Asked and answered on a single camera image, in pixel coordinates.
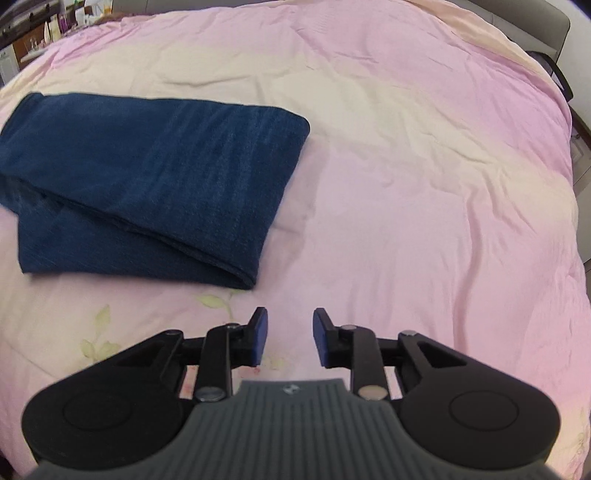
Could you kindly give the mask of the wooden nightstand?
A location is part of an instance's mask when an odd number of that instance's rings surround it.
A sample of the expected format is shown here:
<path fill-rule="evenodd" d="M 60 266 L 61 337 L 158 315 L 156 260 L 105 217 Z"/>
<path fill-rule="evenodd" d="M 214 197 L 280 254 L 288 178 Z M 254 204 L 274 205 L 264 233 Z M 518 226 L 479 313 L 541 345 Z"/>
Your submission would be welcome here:
<path fill-rule="evenodd" d="M 28 64 L 33 57 L 54 41 L 53 18 L 38 25 L 32 31 L 12 43 L 12 48 L 20 67 Z"/>
<path fill-rule="evenodd" d="M 590 184 L 590 128 L 572 109 L 570 151 L 573 169 L 573 189 L 576 196 Z"/>

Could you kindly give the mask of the pink cream duvet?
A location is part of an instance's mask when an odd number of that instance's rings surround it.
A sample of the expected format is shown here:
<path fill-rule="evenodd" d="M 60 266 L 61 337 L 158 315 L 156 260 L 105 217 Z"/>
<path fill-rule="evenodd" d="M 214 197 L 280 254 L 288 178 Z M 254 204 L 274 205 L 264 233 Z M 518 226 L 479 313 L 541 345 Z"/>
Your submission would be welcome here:
<path fill-rule="evenodd" d="M 549 465 L 581 476 L 590 304 L 576 242 L 571 116 L 502 32 L 443 1 L 287 1 L 127 17 L 61 40 L 1 92 L 273 105 L 308 119 L 249 291 L 64 274 L 17 261 L 1 214 L 1 451 L 26 474 L 28 400 L 162 330 L 200 336 L 257 307 L 263 363 L 235 380 L 318 379 L 312 312 L 414 330 L 544 391 Z"/>

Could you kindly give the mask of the grey upholstered headboard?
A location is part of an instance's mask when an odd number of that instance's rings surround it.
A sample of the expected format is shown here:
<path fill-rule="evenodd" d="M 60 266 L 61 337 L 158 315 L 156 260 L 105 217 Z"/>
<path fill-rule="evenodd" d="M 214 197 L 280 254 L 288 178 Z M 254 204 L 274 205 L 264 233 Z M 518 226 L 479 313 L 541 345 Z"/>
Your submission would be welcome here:
<path fill-rule="evenodd" d="M 541 52 L 557 61 L 571 22 L 544 0 L 472 0 L 456 4 L 480 16 L 524 51 Z"/>

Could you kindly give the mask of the wooden right nightstand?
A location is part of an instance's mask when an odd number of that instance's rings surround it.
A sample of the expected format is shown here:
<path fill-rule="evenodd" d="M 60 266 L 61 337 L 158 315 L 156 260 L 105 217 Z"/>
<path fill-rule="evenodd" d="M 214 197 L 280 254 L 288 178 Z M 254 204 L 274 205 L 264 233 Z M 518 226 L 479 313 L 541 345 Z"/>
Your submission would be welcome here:
<path fill-rule="evenodd" d="M 576 196 L 590 184 L 590 128 L 572 109 L 570 151 L 573 169 L 573 189 Z"/>

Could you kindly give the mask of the blue denim jeans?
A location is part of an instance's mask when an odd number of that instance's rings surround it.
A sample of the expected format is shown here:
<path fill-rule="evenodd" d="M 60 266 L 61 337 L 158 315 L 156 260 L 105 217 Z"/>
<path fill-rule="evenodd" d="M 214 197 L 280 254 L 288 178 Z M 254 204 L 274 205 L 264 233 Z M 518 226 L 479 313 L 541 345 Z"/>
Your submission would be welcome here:
<path fill-rule="evenodd" d="M 310 131 L 277 107 L 28 94 L 1 131 L 19 265 L 252 289 Z"/>

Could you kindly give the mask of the wooden left nightstand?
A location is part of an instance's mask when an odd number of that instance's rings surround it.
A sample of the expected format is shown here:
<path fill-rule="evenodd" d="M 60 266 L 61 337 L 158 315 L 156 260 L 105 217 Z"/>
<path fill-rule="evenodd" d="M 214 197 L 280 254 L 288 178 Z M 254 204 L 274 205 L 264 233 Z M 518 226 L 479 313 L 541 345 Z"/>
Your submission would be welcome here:
<path fill-rule="evenodd" d="M 28 64 L 33 57 L 54 41 L 53 18 L 38 25 L 32 31 L 12 43 L 12 48 L 20 67 Z"/>

